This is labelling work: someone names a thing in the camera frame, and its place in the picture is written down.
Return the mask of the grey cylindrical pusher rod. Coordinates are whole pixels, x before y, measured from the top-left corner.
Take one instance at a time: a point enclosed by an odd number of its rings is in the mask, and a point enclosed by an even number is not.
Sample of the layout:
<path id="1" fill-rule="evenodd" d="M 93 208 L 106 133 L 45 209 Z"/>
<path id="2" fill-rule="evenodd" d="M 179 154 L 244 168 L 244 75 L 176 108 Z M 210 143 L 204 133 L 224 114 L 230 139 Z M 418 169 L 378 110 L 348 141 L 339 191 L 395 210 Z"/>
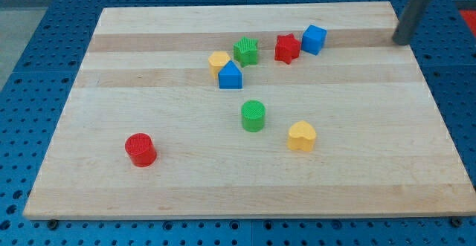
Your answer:
<path id="1" fill-rule="evenodd" d="M 392 35 L 397 45 L 409 45 L 431 0 L 408 0 Z"/>

